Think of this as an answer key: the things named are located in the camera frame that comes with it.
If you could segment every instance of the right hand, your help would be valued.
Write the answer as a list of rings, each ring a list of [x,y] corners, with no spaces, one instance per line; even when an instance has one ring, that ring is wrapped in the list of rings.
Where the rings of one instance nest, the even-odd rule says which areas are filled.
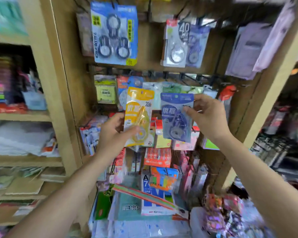
[[[195,94],[194,100],[194,108],[185,106],[183,110],[198,124],[200,131],[212,143],[217,145],[223,138],[232,135],[227,125],[223,103],[205,94]]]

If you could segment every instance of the wooden shelf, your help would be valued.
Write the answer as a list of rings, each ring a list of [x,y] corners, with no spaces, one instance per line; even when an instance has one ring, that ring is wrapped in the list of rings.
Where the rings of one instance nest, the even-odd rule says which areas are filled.
[[[0,120],[51,122],[48,111],[28,111],[26,114],[0,113]]]
[[[4,206],[0,207],[0,226],[13,226],[19,223],[24,216],[13,216],[18,207]]]
[[[40,192],[36,195],[5,195],[4,190],[0,190],[0,200],[43,200],[61,186],[62,183],[44,182]]]
[[[20,167],[62,167],[61,157],[45,156],[5,156],[0,155],[0,166]]]
[[[30,45],[30,40],[28,36],[24,36],[24,35],[0,34],[0,43],[15,44],[15,45]]]

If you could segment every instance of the hand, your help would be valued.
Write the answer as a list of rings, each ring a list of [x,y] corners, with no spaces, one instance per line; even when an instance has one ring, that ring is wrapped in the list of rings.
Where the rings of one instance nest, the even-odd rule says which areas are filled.
[[[119,155],[127,140],[140,131],[138,126],[134,126],[125,132],[117,132],[124,121],[124,116],[124,113],[115,114],[102,124],[100,129],[96,155],[108,161],[108,165]]]
[[[198,124],[201,132],[215,145],[230,137],[223,103],[205,94],[196,94],[194,99],[194,108],[183,107],[183,110]]]

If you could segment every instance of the yellow correction tape package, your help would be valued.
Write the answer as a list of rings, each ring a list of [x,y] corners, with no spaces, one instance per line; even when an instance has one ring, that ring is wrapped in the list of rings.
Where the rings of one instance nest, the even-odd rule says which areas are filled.
[[[127,140],[125,147],[143,145],[149,135],[154,91],[128,88],[124,131],[139,126],[140,132]]]

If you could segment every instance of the label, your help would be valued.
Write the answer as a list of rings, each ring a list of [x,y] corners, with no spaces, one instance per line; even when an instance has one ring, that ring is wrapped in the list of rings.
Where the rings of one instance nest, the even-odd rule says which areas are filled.
[[[93,25],[102,27],[102,23],[100,22],[100,17],[97,15],[92,15]]]
[[[129,42],[133,41],[133,33],[132,33],[132,20],[128,19],[128,26],[127,26],[127,36]]]
[[[127,58],[126,65],[127,66],[135,66],[137,64],[136,58]]]

